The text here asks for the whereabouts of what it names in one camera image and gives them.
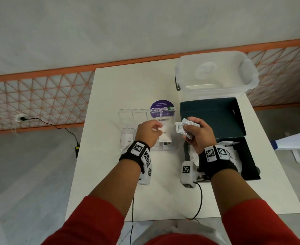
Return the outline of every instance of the gray floor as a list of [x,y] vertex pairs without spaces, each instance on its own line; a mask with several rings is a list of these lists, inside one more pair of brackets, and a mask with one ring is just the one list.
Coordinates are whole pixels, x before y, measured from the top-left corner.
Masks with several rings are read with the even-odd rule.
[[[257,112],[270,139],[300,132],[300,107]],[[78,139],[82,128],[71,129]],[[0,135],[0,245],[40,244],[62,226],[75,168],[74,137],[64,130]],[[300,164],[290,151],[276,151],[300,199]],[[300,237],[300,214],[280,215]],[[200,218],[229,242],[220,218]],[[152,221],[135,222],[132,240]],[[129,244],[125,223],[118,244]]]

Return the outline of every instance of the white table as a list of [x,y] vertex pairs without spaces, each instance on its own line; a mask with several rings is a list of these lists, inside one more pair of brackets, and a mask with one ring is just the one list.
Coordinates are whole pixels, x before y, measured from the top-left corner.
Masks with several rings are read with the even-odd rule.
[[[95,71],[66,219],[118,162],[121,153],[119,109],[146,109],[157,100],[168,100],[174,104],[179,116],[174,82],[176,61],[170,59]],[[261,180],[249,181],[249,185],[277,214],[300,213],[300,202],[246,95],[238,98],[238,104],[247,133],[246,141],[261,170]],[[137,186],[135,221],[192,218],[196,214],[200,189],[187,189],[180,184],[183,160],[177,152],[151,152],[151,183]],[[201,186],[203,204],[197,217],[220,217],[211,184],[201,183]],[[131,220],[130,208],[125,221]]]

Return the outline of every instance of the transparent compartment box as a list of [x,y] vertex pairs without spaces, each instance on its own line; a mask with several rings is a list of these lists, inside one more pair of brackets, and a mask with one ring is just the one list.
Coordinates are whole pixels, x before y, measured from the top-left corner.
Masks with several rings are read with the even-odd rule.
[[201,53],[179,58],[175,84],[181,102],[237,97],[258,85],[258,75],[242,52]]
[[134,141],[138,125],[152,119],[160,121],[163,125],[171,127],[172,142],[159,142],[152,147],[153,150],[174,150],[177,148],[175,131],[175,108],[149,108],[149,109],[120,109],[119,121],[122,125],[120,147],[125,148]]

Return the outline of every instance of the dark green box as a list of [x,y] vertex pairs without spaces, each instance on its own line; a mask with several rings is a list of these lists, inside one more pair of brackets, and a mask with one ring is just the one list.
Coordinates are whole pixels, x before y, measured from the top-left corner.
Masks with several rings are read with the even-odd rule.
[[[239,142],[233,147],[242,162],[242,177],[245,180],[259,180],[260,170],[256,167],[246,142],[245,127],[236,98],[218,98],[181,102],[181,120],[190,116],[203,119],[211,126],[217,142]],[[184,146],[185,159],[189,160],[188,147]]]

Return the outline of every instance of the black power cord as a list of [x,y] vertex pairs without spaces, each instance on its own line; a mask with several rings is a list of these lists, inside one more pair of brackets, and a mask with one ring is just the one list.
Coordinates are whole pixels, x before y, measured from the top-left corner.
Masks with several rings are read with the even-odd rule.
[[42,119],[39,119],[39,118],[30,118],[30,119],[27,119],[27,118],[25,118],[25,117],[21,117],[21,118],[20,118],[20,120],[22,120],[22,121],[31,120],[31,119],[38,119],[38,120],[40,120],[41,122],[43,122],[43,123],[45,123],[45,124],[47,124],[47,125],[52,125],[52,126],[54,126],[56,129],[65,129],[65,130],[68,131],[70,134],[73,134],[73,136],[75,137],[75,140],[76,140],[76,144],[77,144],[76,147],[75,147],[75,155],[76,155],[76,158],[78,157],[80,144],[79,144],[78,139],[76,138],[76,136],[75,136],[74,133],[70,132],[70,131],[67,130],[67,128],[65,128],[65,127],[58,128],[57,126],[55,126],[55,125],[53,125],[53,124],[50,124],[50,123],[47,123],[47,122],[44,122]]
[[134,196],[133,196],[133,200],[132,200],[132,228],[131,228],[131,234],[130,234],[130,245],[131,245],[131,239],[132,239],[132,230],[133,230],[133,226],[134,226],[133,212],[134,212]]
[[203,196],[202,196],[202,189],[201,189],[201,186],[199,185],[199,183],[197,183],[197,182],[195,182],[195,181],[193,181],[193,183],[197,184],[197,185],[199,186],[199,188],[200,188],[200,191],[201,191],[201,202],[200,202],[200,208],[199,208],[198,212],[195,214],[194,218],[189,219],[189,220],[195,219],[195,218],[197,217],[197,215],[199,214],[199,212],[200,212],[200,210],[201,210],[201,206],[202,206],[202,197],[203,197]]

